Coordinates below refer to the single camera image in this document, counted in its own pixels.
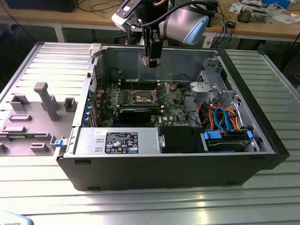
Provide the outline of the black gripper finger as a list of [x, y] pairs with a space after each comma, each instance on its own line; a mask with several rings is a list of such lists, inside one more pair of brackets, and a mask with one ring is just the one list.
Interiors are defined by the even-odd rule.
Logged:
[[149, 67], [156, 68], [158, 66], [158, 59], [161, 57], [163, 47], [163, 40], [154, 39], [150, 40], [150, 50], [149, 50]]
[[146, 27], [143, 29], [144, 42], [145, 42], [145, 56], [150, 56], [150, 28]]

